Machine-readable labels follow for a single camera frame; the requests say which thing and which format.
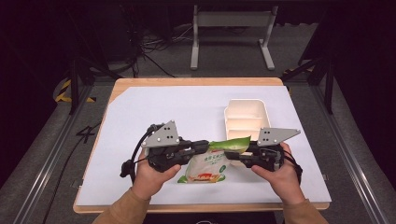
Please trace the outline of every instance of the metal rail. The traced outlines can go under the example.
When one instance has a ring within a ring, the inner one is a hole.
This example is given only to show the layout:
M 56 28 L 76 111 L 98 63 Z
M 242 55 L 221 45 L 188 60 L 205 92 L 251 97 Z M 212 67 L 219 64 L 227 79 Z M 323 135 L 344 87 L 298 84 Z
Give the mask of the metal rail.
M 349 171 L 359 195 L 361 196 L 361 200 L 363 201 L 363 204 L 366 207 L 367 213 L 369 214 L 371 220 L 373 223 L 388 224 L 389 221 L 380 208 L 377 198 L 375 197 L 375 194 L 370 187 L 363 170 L 359 166 L 359 163 L 356 160 L 352 150 L 348 147 L 343 136 L 341 135 L 337 121 L 332 115 L 327 113 L 326 106 L 323 104 L 323 93 L 318 86 L 311 86 L 310 88 L 317 100 L 318 105 L 320 105 L 320 109 L 323 112 L 326 121 L 332 129 L 332 133 L 335 136 L 336 142 L 338 144 L 338 151 L 344 161 L 344 164 L 346 165 L 346 168 Z
M 89 97 L 89 94 L 91 92 L 92 87 L 91 86 L 84 86 L 81 95 L 80 95 L 80 102 L 84 102 L 84 100 Z M 61 132 L 52 147 L 52 150 L 47 157 L 46 162 L 44 163 L 43 167 L 41 168 L 40 172 L 37 175 L 37 178 L 35 179 L 35 183 L 33 184 L 29 194 L 27 195 L 20 212 L 17 214 L 14 220 L 14 224 L 22 224 L 22 223 L 27 223 L 29 220 L 30 215 L 32 215 L 33 211 L 35 210 L 35 206 L 37 205 L 38 200 L 40 199 L 40 196 L 42 192 L 44 191 L 44 188 L 46 187 L 50 176 L 52 174 L 52 171 L 54 170 L 56 163 L 58 162 L 63 150 L 64 150 L 64 142 L 66 137 L 69 135 L 70 130 L 73 126 L 73 124 L 76 121 L 76 118 L 78 117 L 78 114 L 80 113 L 82 108 L 82 104 L 79 104 L 79 106 L 76 108 L 76 111 L 73 113 L 73 115 L 70 115 L 66 122 L 64 123 L 64 126 L 61 129 Z

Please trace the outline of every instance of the black strap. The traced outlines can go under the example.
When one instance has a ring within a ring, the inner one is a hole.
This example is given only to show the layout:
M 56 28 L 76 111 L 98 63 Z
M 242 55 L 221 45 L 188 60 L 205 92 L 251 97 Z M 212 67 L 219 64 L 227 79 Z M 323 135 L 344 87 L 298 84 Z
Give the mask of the black strap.
M 293 163 L 294 171 L 297 174 L 298 183 L 301 184 L 301 176 L 303 174 L 303 168 L 301 168 L 301 166 L 299 164 L 297 164 L 297 161 L 294 159 L 294 157 L 288 151 L 284 151 L 284 152 L 286 152 L 287 154 L 290 155 L 290 157 L 285 155 L 284 158 L 286 160 L 290 161 L 291 163 Z

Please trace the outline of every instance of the metal frame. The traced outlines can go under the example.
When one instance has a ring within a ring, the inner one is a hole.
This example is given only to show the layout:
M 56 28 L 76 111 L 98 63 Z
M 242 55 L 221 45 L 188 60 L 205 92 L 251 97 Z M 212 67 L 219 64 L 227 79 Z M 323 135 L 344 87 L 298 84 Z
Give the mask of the metal frame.
M 194 6 L 193 12 L 193 43 L 191 52 L 191 70 L 198 69 L 199 54 L 199 27 L 213 26 L 262 26 L 266 27 L 264 39 L 259 39 L 262 56 L 268 70 L 275 70 L 274 62 L 268 49 L 268 41 L 270 39 L 274 22 L 276 18 L 277 7 L 273 7 L 272 11 L 252 11 L 252 12 L 233 12 L 233 11 L 198 11 L 198 6 Z
M 338 151 L 344 161 L 344 164 L 346 165 L 346 168 L 349 171 L 350 177 L 352 178 L 359 195 L 361 196 L 361 200 L 366 207 L 367 213 L 369 214 L 371 220 L 373 223 L 377 224 L 388 224 L 389 221 L 380 208 L 378 200 L 375 197 L 375 194 L 370 187 L 363 170 L 359 166 L 359 163 L 352 150 L 344 141 L 337 121 L 331 114 L 328 113 L 326 105 L 322 103 L 323 94 L 320 88 L 318 86 L 312 86 L 311 90 L 317 100 L 318 105 L 320 105 L 320 109 L 323 112 L 326 121 L 332 129 L 332 134 L 335 136 L 336 142 L 338 144 Z
M 79 100 L 84 102 L 90 95 L 92 86 L 85 86 L 82 90 Z M 28 223 L 30 215 L 32 215 L 33 211 L 35 210 L 35 206 L 40 199 L 41 194 L 44 191 L 44 188 L 47 186 L 47 183 L 50 179 L 52 171 L 54 170 L 56 163 L 58 162 L 63 150 L 64 150 L 64 143 L 67 136 L 70 133 L 70 130 L 75 123 L 79 112 L 81 111 L 83 105 L 78 105 L 75 113 L 70 115 L 62 130 L 58 136 L 58 139 L 55 142 L 47 160 L 45 161 L 43 167 L 41 168 L 40 172 L 35 179 L 35 183 L 33 184 L 29 194 L 27 195 L 19 213 L 14 219 L 14 224 L 21 224 L 21 223 Z

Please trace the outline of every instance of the left hand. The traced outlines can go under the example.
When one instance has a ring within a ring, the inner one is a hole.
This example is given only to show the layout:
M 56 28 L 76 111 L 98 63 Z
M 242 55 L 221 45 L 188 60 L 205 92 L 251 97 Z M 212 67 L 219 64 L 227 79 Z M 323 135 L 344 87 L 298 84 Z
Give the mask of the left hand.
M 139 160 L 145 158 L 145 149 L 143 148 L 139 155 Z M 147 160 L 140 161 L 137 164 L 136 179 L 132 185 L 131 191 L 140 199 L 148 200 L 163 187 L 163 183 L 172 179 L 180 170 L 179 164 L 174 165 L 167 171 L 161 173 L 149 166 Z

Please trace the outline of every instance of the white board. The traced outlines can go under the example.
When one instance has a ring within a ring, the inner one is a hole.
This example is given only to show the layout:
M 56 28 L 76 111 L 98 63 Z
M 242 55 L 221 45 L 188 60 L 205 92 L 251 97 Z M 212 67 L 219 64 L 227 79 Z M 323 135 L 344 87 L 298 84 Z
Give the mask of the white board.
M 224 109 L 232 99 L 263 100 L 271 127 L 302 131 L 286 141 L 304 169 L 302 190 L 312 203 L 329 203 L 329 191 L 286 87 L 183 86 L 131 87 L 108 106 L 76 205 L 111 205 L 131 187 L 129 176 L 120 177 L 120 168 L 150 124 L 173 119 L 186 140 L 225 140 Z M 267 181 L 245 167 L 229 166 L 219 183 L 178 184 L 186 168 L 163 185 L 151 204 L 281 202 Z

